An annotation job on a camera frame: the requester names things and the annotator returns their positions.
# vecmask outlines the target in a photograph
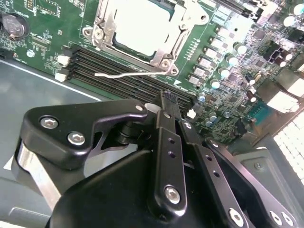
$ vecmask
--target screw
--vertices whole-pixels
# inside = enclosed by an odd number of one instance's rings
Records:
[[[288,223],[288,225],[290,225],[291,227],[294,226],[294,222],[291,220],[291,218],[286,215],[286,213],[282,212],[282,216],[285,219],[285,221]]]
[[[189,129],[192,128],[190,123],[187,123],[187,122],[186,122],[185,125],[186,125],[186,127],[189,128]]]
[[[255,169],[260,170],[262,168],[260,163],[255,163]]]
[[[142,110],[143,110],[143,108],[142,108],[141,106],[139,106],[139,105],[135,106],[135,108],[136,108],[138,111],[142,111]]]
[[[171,116],[169,114],[167,114],[167,113],[164,113],[163,115],[166,116],[168,119],[171,118]]]
[[[169,66],[168,61],[163,61],[163,63],[161,64],[162,67],[167,68]]]
[[[235,224],[237,224],[239,227],[243,227],[244,220],[243,220],[242,216],[240,215],[240,213],[238,213],[233,208],[230,208],[229,215],[230,215],[230,218],[235,222]]]
[[[104,37],[104,32],[101,29],[97,29],[94,36],[96,39],[102,39]]]
[[[52,117],[45,117],[40,120],[41,126],[48,129],[54,129],[58,126],[57,120]]]
[[[173,204],[178,204],[181,200],[179,192],[173,187],[166,187],[165,195],[167,199]]]
[[[210,140],[210,142],[212,143],[212,145],[213,145],[214,147],[219,147],[219,145],[218,145],[215,141]]]
[[[272,210],[269,213],[270,213],[272,219],[275,221],[276,224],[278,224],[279,226],[281,226],[283,224],[280,217],[278,217],[278,215],[275,214]]]
[[[76,146],[81,146],[85,143],[85,137],[80,132],[71,132],[68,134],[67,140]]]

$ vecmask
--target screw hole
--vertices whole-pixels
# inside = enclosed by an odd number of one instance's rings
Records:
[[[214,176],[219,177],[219,173],[216,171],[213,171]]]
[[[168,154],[169,154],[169,156],[172,157],[172,158],[175,158],[175,157],[176,157],[176,155],[175,155],[172,151],[169,151]]]
[[[172,138],[169,138],[168,141],[172,144],[175,144],[175,141]]]
[[[85,30],[85,35],[89,36],[91,33],[89,30]]]
[[[212,158],[208,155],[206,155],[206,158],[209,160],[209,161],[212,161]]]

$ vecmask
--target capacitor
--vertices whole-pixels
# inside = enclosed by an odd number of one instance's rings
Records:
[[[209,113],[209,119],[211,122],[214,122],[217,120],[217,114],[216,113]]]
[[[206,101],[205,93],[204,93],[204,92],[200,92],[200,93],[198,94],[198,100],[199,100],[200,102],[203,102],[203,103]]]
[[[289,61],[290,59],[293,58],[293,55],[290,54],[288,51],[284,50],[282,53],[281,53],[281,57],[283,59],[285,59],[286,61]]]
[[[248,97],[250,102],[255,102],[257,100],[256,97],[254,96],[254,94],[251,91],[247,91],[246,94],[247,94],[247,97]]]
[[[205,120],[205,124],[206,124],[206,127],[211,127],[211,125],[213,124],[212,121],[209,119],[209,118],[206,118]]]
[[[236,43],[233,47],[239,55],[243,55],[247,52],[247,47],[242,43]]]
[[[256,81],[253,79],[251,74],[246,74],[245,79],[249,83],[249,85],[251,85],[251,86],[256,83]]]
[[[218,69],[218,73],[222,78],[227,78],[230,75],[230,71],[227,70],[225,67],[221,67]]]
[[[295,4],[289,8],[289,12],[295,15],[304,13],[304,4]]]
[[[282,58],[277,58],[275,60],[275,63],[280,66],[280,67],[285,67],[286,66],[286,62],[282,59]]]
[[[234,55],[227,56],[226,61],[232,67],[234,67],[234,66],[236,66],[238,64],[238,59]]]
[[[28,22],[17,13],[3,14],[2,25],[5,34],[12,41],[21,40],[29,35]]]
[[[218,80],[212,79],[212,80],[210,81],[210,85],[211,85],[211,87],[212,87],[213,89],[218,89],[219,86],[220,86],[220,83],[219,83]]]
[[[294,23],[295,23],[295,17],[294,16],[288,16],[283,21],[283,25],[285,27],[292,26],[292,25],[294,25]]]

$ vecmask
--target electrolytic capacitor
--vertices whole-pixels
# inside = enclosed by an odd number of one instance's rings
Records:
[[[284,61],[282,58],[277,58],[276,60],[275,60],[275,63],[278,65],[278,66],[280,66],[280,67],[285,67],[286,66],[286,61]]]
[[[234,67],[238,64],[238,59],[234,55],[227,56],[226,61],[232,67]]]
[[[251,85],[251,86],[256,83],[256,81],[253,79],[251,74],[246,74],[245,79],[249,83],[249,85]]]
[[[290,54],[288,51],[284,50],[282,53],[281,53],[281,57],[283,59],[285,59],[286,61],[289,61],[290,59],[293,58],[293,55]]]
[[[239,55],[243,55],[247,52],[247,47],[242,43],[236,43],[233,47]]]
[[[216,113],[210,113],[209,114],[209,119],[211,120],[211,122],[214,122],[217,120],[217,114]]]
[[[289,27],[295,24],[295,17],[294,16],[288,16],[284,19],[283,25],[285,27]]]
[[[218,69],[218,73],[220,74],[220,76],[221,76],[222,78],[227,78],[227,77],[229,77],[229,75],[230,75],[229,70],[227,70],[227,69],[224,68],[224,67],[219,68],[219,69]]]
[[[199,100],[200,102],[205,102],[205,101],[206,101],[205,93],[204,93],[204,92],[200,92],[200,93],[198,94],[198,100]]]
[[[205,122],[206,127],[211,127],[212,121],[209,118],[206,118],[205,121],[206,121]]]
[[[304,13],[304,4],[295,4],[289,8],[289,12],[295,15]]]
[[[210,84],[211,84],[211,87],[212,87],[213,89],[218,89],[218,88],[220,87],[220,83],[219,83],[219,81],[216,80],[216,79],[212,79],[212,80],[210,81]]]
[[[251,91],[247,91],[246,94],[247,94],[247,97],[248,97],[250,102],[255,102],[257,100],[256,97],[254,96],[254,94]]]

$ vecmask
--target chip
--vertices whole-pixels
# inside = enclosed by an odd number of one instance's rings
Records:
[[[254,36],[254,38],[257,38],[257,39],[263,39],[265,37],[265,35],[266,35],[266,33],[260,29],[260,30],[256,31],[253,36]]]
[[[238,100],[237,97],[232,96],[231,99],[230,99],[229,101],[233,103],[233,102],[236,102],[237,100]]]
[[[257,61],[257,63],[256,63],[256,66],[258,66],[258,67],[262,67],[263,65],[264,65],[264,62],[261,60]]]
[[[234,82],[238,77],[235,74],[231,74],[228,78],[229,81]]]
[[[169,21],[170,13],[151,1],[123,0],[115,16],[115,39],[130,49],[152,56],[167,39]]]

